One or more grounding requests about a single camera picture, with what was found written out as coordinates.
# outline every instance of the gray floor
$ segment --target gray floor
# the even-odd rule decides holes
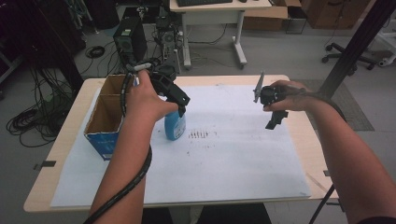
[[[395,27],[393,21],[389,27]],[[212,75],[256,75],[262,69],[267,74],[283,74],[290,78],[324,79],[329,75],[335,60],[321,63],[325,55],[324,46],[330,40],[333,31],[312,30],[305,28],[303,35],[285,35],[284,31],[244,31],[242,46],[248,64],[243,70],[239,68],[231,45],[231,36],[235,28],[229,26],[225,36],[215,46],[191,45],[193,68],[184,70],[183,76]],[[222,26],[194,26],[190,31],[190,40],[211,41],[222,33]],[[352,31],[337,31],[331,42],[345,46]],[[112,41],[111,36],[101,32],[99,35],[87,32],[87,47],[101,45]],[[374,44],[367,55],[381,59],[389,55],[380,45]],[[103,77],[107,68],[107,57],[101,63],[94,60],[92,67],[83,75]],[[78,70],[87,68],[90,60],[83,51],[76,56]],[[387,67],[376,66],[368,71],[359,63],[358,71],[345,79],[345,84],[361,106],[368,120],[373,124],[374,132],[359,132],[359,135],[375,151],[379,159],[396,179],[396,64]],[[21,146],[17,136],[10,135],[4,128],[15,115],[34,103],[34,82],[28,67],[21,66],[3,84],[0,89],[6,98],[0,101],[0,223],[81,223],[87,216],[85,212],[30,214],[23,211],[23,204],[38,175],[33,167],[46,159],[51,145],[27,148]],[[26,136],[26,141],[37,141],[38,133]],[[266,203],[266,208],[273,223],[307,223],[318,206],[318,202]],[[174,209],[178,223],[188,223],[184,218],[184,208]],[[347,223],[345,214],[339,206],[325,206],[317,223]]]

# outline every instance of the white paper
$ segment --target white paper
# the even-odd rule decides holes
[[[166,139],[163,119],[151,138],[145,204],[266,201],[310,196],[286,125],[266,130],[271,113],[253,86],[183,87],[187,128]],[[108,165],[83,136],[84,119],[51,206],[89,206]]]

